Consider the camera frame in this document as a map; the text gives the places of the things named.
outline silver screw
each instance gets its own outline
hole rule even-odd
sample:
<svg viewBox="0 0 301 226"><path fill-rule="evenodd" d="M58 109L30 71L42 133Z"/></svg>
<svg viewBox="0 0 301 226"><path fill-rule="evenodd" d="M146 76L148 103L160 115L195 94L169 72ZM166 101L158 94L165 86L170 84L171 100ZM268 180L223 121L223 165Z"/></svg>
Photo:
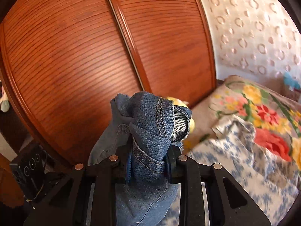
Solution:
<svg viewBox="0 0 301 226"><path fill-rule="evenodd" d="M222 165L219 163L214 163L213 167L217 170L221 170L222 169Z"/></svg>
<svg viewBox="0 0 301 226"><path fill-rule="evenodd" d="M82 163L76 164L75 169L76 170L82 170L84 168L84 165Z"/></svg>
<svg viewBox="0 0 301 226"><path fill-rule="evenodd" d="M180 155L179 160L180 161L187 161L187 156L186 155Z"/></svg>
<svg viewBox="0 0 301 226"><path fill-rule="evenodd" d="M111 155L109 159L110 159L110 161L117 161L118 156L117 155Z"/></svg>

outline jeans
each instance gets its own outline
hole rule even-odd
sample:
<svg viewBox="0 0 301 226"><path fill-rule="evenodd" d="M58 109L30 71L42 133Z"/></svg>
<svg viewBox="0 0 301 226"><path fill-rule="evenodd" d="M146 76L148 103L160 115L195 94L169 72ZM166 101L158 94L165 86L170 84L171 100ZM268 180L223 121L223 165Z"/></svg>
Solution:
<svg viewBox="0 0 301 226"><path fill-rule="evenodd" d="M118 226L155 226L164 218L177 195L178 185L169 184L164 156L171 144L181 146L189 133L191 111L148 92L131 98L118 94L111 101L112 121L93 147L88 164L97 164L125 145L132 134L126 185L116 185ZM188 126L171 141L175 109L184 114Z"/></svg>

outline white fabric with blue flowers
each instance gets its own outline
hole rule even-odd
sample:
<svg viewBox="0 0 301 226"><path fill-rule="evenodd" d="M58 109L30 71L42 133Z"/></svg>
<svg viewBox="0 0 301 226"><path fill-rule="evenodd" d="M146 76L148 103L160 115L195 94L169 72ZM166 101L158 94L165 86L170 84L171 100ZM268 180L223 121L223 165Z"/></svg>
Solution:
<svg viewBox="0 0 301 226"><path fill-rule="evenodd" d="M235 115L221 118L213 131L218 138L197 145L190 151L190 157L205 165L221 163L276 226L299 193L297 165L255 144L253 124ZM180 193L160 225L178 225L179 206ZM205 211L206 225L209 225L206 203Z"/></svg>

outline black electronic device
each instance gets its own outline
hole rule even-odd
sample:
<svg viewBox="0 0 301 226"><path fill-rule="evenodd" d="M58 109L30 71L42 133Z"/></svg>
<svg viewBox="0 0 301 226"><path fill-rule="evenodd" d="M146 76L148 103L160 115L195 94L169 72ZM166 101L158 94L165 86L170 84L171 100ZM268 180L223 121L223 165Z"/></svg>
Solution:
<svg viewBox="0 0 301 226"><path fill-rule="evenodd" d="M55 185L26 219L24 226L85 226L91 183L95 183L91 226L116 226L115 184L126 183L131 139L116 155L85 167L77 164ZM181 155L171 145L165 157L166 176L181 184L180 226L205 225L201 183L206 185L210 225L270 226L271 223L240 184L219 163L206 166Z"/></svg>
<svg viewBox="0 0 301 226"><path fill-rule="evenodd" d="M30 142L10 163L13 176L28 201L36 202L37 195L44 185L45 151L36 142Z"/></svg>

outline black speaker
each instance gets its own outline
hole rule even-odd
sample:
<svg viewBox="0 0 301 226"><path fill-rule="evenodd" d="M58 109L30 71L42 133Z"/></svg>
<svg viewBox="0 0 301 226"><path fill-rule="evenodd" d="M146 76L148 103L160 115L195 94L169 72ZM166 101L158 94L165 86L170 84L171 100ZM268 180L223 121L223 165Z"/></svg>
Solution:
<svg viewBox="0 0 301 226"><path fill-rule="evenodd" d="M13 176L29 201L35 201L43 189L45 156L46 152L33 141L10 163Z"/></svg>

